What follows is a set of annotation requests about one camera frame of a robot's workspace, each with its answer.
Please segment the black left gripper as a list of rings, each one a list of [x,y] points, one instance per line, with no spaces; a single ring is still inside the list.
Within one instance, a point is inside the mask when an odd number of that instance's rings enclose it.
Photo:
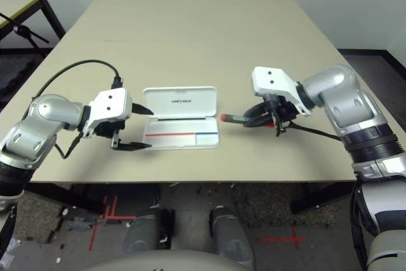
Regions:
[[[137,103],[132,103],[131,112],[139,115],[153,116],[154,113]],[[103,122],[96,127],[96,136],[111,139],[111,148],[120,151],[135,151],[150,148],[152,145],[140,142],[121,143],[120,130],[125,128],[125,121]]]

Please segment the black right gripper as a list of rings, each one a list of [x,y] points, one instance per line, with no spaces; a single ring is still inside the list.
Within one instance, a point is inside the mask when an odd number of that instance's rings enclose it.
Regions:
[[[290,122],[299,114],[293,103],[278,95],[266,95],[265,102],[259,103],[244,112],[249,117],[243,124],[246,128],[276,127],[276,136],[285,133],[283,123]]]

